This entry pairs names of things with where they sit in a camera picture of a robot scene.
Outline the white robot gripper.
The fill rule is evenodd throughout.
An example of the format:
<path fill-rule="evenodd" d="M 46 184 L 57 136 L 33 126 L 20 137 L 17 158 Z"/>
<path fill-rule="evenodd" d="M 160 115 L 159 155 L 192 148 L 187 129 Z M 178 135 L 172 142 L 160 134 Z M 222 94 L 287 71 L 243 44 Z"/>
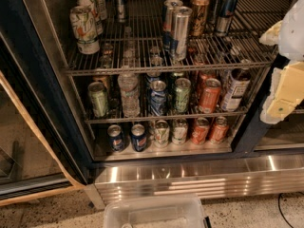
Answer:
<path fill-rule="evenodd" d="M 265 31 L 259 42 L 266 46 L 278 43 L 282 56 L 293 60 L 283 69 L 274 68 L 270 95 L 266 98 L 260 119 L 277 124 L 290 115 L 304 100 L 304 0 L 297 0 L 283 21 Z"/>

